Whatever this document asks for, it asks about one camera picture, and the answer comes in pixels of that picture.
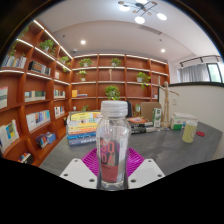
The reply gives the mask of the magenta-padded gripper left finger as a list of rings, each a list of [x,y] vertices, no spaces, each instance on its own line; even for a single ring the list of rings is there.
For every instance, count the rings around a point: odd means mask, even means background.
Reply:
[[[96,189],[98,170],[97,149],[94,148],[81,159],[72,159],[60,177],[78,186]]]

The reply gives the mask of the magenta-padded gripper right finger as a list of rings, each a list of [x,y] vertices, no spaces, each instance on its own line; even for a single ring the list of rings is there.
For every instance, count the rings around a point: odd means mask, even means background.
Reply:
[[[144,159],[137,151],[130,148],[128,155],[128,188],[146,186],[164,177],[164,173],[151,158]]]

